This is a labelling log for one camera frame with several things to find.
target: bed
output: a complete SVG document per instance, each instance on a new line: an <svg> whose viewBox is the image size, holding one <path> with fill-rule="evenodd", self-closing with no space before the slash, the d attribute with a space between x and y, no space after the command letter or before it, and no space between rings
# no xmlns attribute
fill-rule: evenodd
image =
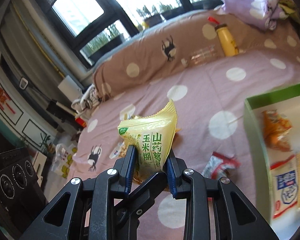
<svg viewBox="0 0 300 240"><path fill-rule="evenodd" d="M208 16L227 23L239 55L224 57ZM217 55L209 62L184 64L191 53L210 45ZM117 126L124 114L148 116L172 98L181 128L172 144L176 157L202 172L213 151L235 156L241 166L232 179L255 203L244 99L299 82L300 40L288 20L265 33L219 11L194 11L170 20L99 61L94 83L103 102L79 138L68 178L92 178L113 167L116 159L109 156L122 142ZM182 239L185 209L185 200L163 192L140 218L138 239Z"/></svg>

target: speaker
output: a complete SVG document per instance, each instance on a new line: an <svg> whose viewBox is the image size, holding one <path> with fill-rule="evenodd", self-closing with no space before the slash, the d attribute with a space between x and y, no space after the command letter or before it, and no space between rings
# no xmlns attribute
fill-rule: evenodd
<svg viewBox="0 0 300 240"><path fill-rule="evenodd" d="M26 148L0 154L0 224L18 239L47 200Z"/></svg>

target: yellow bottle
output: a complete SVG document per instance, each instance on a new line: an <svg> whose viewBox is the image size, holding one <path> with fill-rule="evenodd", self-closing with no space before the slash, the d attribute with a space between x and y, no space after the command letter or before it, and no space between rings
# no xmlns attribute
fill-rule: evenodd
<svg viewBox="0 0 300 240"><path fill-rule="evenodd" d="M226 24L220 24L215 27L215 30L218 34L223 52L226 57L231 57L239 54L239 50L237 45L235 44L235 40L232 37L228 26Z"/></svg>

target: cartoon animal print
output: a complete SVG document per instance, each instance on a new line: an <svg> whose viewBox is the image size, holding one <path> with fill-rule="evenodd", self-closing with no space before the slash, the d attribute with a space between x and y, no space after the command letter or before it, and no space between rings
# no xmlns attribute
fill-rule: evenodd
<svg viewBox="0 0 300 240"><path fill-rule="evenodd" d="M168 62L174 60L175 58L174 55L177 52L177 49L173 44L173 38L171 35L170 38L171 38L170 40L169 38L167 38L166 41L162 41L162 51L168 57Z"/></svg>
<svg viewBox="0 0 300 240"><path fill-rule="evenodd" d="M96 164L99 159L99 156L101 155L101 144L100 144L97 152L95 153L96 148L97 147L94 147L94 146L92 147L90 155L88 157L88 163L91 165L91 167L89 168L89 171L91 171L91 172L94 172L97 169Z"/></svg>

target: metal screw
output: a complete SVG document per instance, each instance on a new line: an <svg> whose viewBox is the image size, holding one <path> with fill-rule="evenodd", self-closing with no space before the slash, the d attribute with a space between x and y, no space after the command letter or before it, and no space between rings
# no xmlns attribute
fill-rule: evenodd
<svg viewBox="0 0 300 240"><path fill-rule="evenodd" d="M117 170L116 170L116 169L109 169L109 170L107 170L107 173L108 173L109 175L114 175L114 174L117 173Z"/></svg>
<svg viewBox="0 0 300 240"><path fill-rule="evenodd" d="M194 173L192 169L185 169L183 172L187 175L192 175Z"/></svg>
<svg viewBox="0 0 300 240"><path fill-rule="evenodd" d="M79 178L73 178L71 179L71 184L76 185L80 183L80 179Z"/></svg>
<svg viewBox="0 0 300 240"><path fill-rule="evenodd" d="M224 183L224 184L229 184L230 180L227 177L222 177L221 182Z"/></svg>

